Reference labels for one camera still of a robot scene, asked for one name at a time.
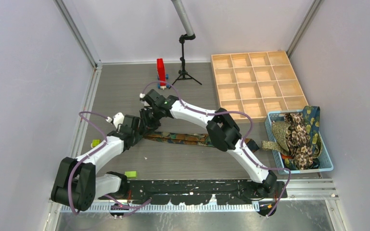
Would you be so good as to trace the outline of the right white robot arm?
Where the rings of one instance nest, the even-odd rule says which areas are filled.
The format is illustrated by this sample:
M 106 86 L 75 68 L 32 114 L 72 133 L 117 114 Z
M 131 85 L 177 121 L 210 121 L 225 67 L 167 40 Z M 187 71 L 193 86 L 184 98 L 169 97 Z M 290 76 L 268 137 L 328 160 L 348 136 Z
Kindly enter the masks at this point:
M 181 119 L 196 124 L 207 130 L 212 145 L 222 152 L 231 154 L 246 170 L 256 192 L 261 197 L 269 197 L 275 191 L 277 177 L 270 168 L 254 156 L 240 128 L 232 118 L 231 111 L 223 108 L 208 110 L 200 108 L 176 96 L 164 97 L 155 90 L 140 94 L 144 108 L 140 111 L 142 134 L 148 135 L 160 127 L 160 120 L 165 117 Z

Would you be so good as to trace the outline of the blue orange green tie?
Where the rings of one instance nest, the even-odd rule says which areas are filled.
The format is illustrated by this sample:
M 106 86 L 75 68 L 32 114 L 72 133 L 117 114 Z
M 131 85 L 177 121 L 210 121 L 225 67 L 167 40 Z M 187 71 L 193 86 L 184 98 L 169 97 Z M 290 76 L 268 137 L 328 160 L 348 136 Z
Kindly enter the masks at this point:
M 141 134 L 142 139 L 157 141 L 171 144 L 185 144 L 185 145 L 198 145 L 206 147 L 215 147 L 215 144 L 226 146 L 226 138 L 217 137 L 214 135 L 213 140 L 208 133 L 174 133 L 151 131 L 146 134 Z

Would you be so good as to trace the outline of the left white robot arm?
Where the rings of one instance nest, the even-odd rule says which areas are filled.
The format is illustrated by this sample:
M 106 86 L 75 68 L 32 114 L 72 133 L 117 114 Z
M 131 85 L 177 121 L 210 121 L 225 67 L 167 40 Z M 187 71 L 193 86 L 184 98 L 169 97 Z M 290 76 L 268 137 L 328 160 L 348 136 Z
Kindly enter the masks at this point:
M 123 199 L 128 195 L 128 177 L 109 171 L 97 173 L 106 163 L 138 143 L 144 133 L 143 120 L 118 113 L 109 121 L 116 129 L 96 147 L 76 158 L 65 157 L 59 165 L 50 199 L 73 212 L 86 211 L 93 201 L 106 196 Z

